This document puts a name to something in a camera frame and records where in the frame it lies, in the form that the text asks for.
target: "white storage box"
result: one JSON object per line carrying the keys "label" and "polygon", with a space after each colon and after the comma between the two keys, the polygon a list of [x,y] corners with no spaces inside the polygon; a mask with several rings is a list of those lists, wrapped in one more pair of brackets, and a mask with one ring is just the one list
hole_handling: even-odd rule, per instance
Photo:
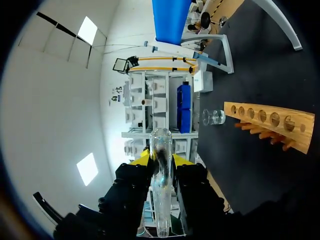
{"label": "white storage box", "polygon": [[154,113],[165,113],[167,111],[167,100],[165,97],[154,97],[153,98],[153,112]]}
{"label": "white storage box", "polygon": [[153,116],[153,128],[165,128],[166,117],[165,116]]}
{"label": "white storage box", "polygon": [[154,78],[152,88],[149,90],[150,95],[165,94],[166,80],[164,78]]}
{"label": "white storage box", "polygon": [[132,124],[138,125],[143,121],[143,112],[140,109],[132,109]]}
{"label": "white storage box", "polygon": [[132,156],[140,157],[140,154],[144,151],[144,143],[141,139],[133,141]]}
{"label": "white storage box", "polygon": [[132,123],[132,112],[130,107],[125,108],[125,123]]}
{"label": "white storage box", "polygon": [[142,88],[143,79],[141,74],[130,74],[130,88],[140,89]]}
{"label": "white storage box", "polygon": [[210,71],[199,70],[193,76],[193,91],[206,93],[214,90],[213,76]]}
{"label": "white storage box", "polygon": [[124,152],[126,156],[131,156],[132,155],[132,144],[133,140],[128,140],[124,143]]}
{"label": "white storage box", "polygon": [[185,153],[187,151],[187,140],[185,139],[177,139],[175,140],[175,153]]}
{"label": "white storage box", "polygon": [[132,91],[130,92],[130,95],[131,95],[130,102],[132,107],[137,107],[142,105],[141,101],[144,99],[142,92]]}

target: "blue container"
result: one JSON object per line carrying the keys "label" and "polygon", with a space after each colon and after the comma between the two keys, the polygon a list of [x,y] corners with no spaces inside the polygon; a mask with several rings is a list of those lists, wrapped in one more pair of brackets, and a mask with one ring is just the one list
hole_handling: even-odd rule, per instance
{"label": "blue container", "polygon": [[176,90],[176,102],[178,109],[191,108],[191,86],[181,85]]}
{"label": "blue container", "polygon": [[190,109],[180,109],[177,110],[177,127],[182,134],[190,133],[190,120],[191,113]]}
{"label": "blue container", "polygon": [[152,0],[155,39],[179,45],[191,0]]}

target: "white wall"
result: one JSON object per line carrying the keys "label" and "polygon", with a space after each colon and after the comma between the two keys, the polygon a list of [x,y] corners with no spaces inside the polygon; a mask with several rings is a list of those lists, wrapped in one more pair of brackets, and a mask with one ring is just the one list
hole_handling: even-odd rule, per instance
{"label": "white wall", "polygon": [[[103,56],[100,88],[103,133],[106,136],[107,157],[113,173],[121,163],[127,161],[124,153],[124,142],[128,139],[122,138],[121,132],[128,131],[130,127],[129,124],[125,123],[125,107],[123,104],[110,102],[111,97],[114,96],[112,89],[123,86],[128,79],[127,75],[113,71],[113,66],[117,58],[127,59],[131,56],[140,58],[152,56],[172,57],[172,55],[161,52],[152,53],[150,47],[129,48],[130,46],[122,46],[143,46],[145,41],[152,42],[154,39],[155,24],[152,0],[121,0],[108,33],[107,46]],[[140,61],[139,63],[145,67],[181,67],[181,62],[172,62],[171,60]]]}
{"label": "white wall", "polygon": [[[116,1],[111,0],[52,0],[42,8],[47,9],[43,13],[65,27],[73,28],[74,24],[73,31],[77,33],[79,29],[76,27],[80,27],[85,16],[90,13],[93,16],[94,9],[101,16],[102,7],[104,14],[112,13],[106,7],[107,2],[112,4],[111,9],[116,8]],[[112,185],[100,114],[102,55],[92,49],[86,68],[88,44],[76,41],[67,61],[65,55],[71,49],[71,36],[54,29],[48,38],[52,25],[37,16],[28,24],[21,34],[20,46],[17,42],[11,52],[3,75],[1,149],[18,195],[35,219],[51,234],[55,226],[33,200],[35,192],[39,191],[65,216],[69,212],[75,213],[78,204],[98,210],[98,199]],[[98,175],[85,186],[77,163],[90,153],[94,155]]]}
{"label": "white wall", "polygon": [[107,35],[118,4],[118,0],[47,0],[39,11],[75,34],[88,16]]}

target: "white shelving unit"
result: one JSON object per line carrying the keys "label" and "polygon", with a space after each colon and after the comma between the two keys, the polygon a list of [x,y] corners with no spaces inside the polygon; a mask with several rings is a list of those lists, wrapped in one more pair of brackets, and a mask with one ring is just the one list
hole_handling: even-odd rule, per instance
{"label": "white shelving unit", "polygon": [[[134,72],[129,74],[129,90],[130,90],[130,106],[131,105],[131,78],[133,77],[132,75],[141,75],[142,78],[142,86],[141,86],[141,97],[143,99],[146,98],[146,79],[147,78],[159,78],[163,77],[163,80],[165,81],[165,101],[166,101],[166,110],[165,110],[165,128],[170,129],[170,111],[169,111],[169,102],[170,102],[170,97],[172,98],[173,96],[169,96],[169,85],[170,85],[170,79],[175,78],[175,77],[182,77],[185,79],[185,81],[189,82],[189,85],[191,87],[191,96],[190,99],[193,99],[193,78],[192,75],[187,73],[187,72],[167,72],[167,71],[141,71],[141,72]],[[150,133],[152,129],[147,128],[146,125],[146,108],[152,108],[152,115],[154,114],[154,109],[153,106],[155,105],[155,94],[152,94],[152,106],[144,106],[141,105],[142,107],[142,127],[132,127],[130,131],[128,132],[122,132],[121,136],[122,138],[128,138],[128,139],[142,139],[143,140],[143,145],[144,147],[147,145],[147,140],[149,139]],[[192,139],[197,139],[198,138],[198,132],[193,131],[192,132],[192,120],[193,120],[193,104],[191,103],[190,107],[190,133],[180,133],[176,130],[171,130],[172,132],[172,139],[173,140],[179,140],[179,139],[185,139],[187,141],[187,146],[186,146],[186,159],[189,161],[190,159],[190,153],[191,153],[191,140]]]}

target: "metal shelf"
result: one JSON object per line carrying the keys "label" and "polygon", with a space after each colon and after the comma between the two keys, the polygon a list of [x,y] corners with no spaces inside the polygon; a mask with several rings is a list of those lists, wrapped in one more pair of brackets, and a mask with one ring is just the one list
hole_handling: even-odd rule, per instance
{"label": "metal shelf", "polygon": [[[165,112],[165,127],[169,129],[169,80],[170,77],[185,77],[186,81],[189,82],[189,85],[191,86],[191,99],[193,99],[193,79],[192,76],[187,72],[167,72],[167,71],[141,71],[141,72],[134,72],[134,74],[141,74],[142,76],[142,92],[144,94],[144,97],[146,97],[146,78],[147,77],[164,77],[165,78],[165,99],[166,99],[166,112]],[[154,106],[154,94],[152,96],[152,106]],[[193,114],[193,104],[191,104],[190,108],[190,133],[180,133],[175,132],[172,130],[172,139],[173,140],[179,140],[179,139],[186,139],[187,140],[187,148],[186,148],[186,159],[190,159],[190,153],[191,153],[191,140],[197,139],[199,134],[197,131],[192,132],[192,114]],[[121,136],[122,138],[129,138],[129,139],[143,139],[144,146],[147,145],[147,139],[150,137],[150,131],[151,129],[147,129],[146,126],[146,107],[142,106],[142,129],[139,127],[133,127],[128,132],[122,132]]]}

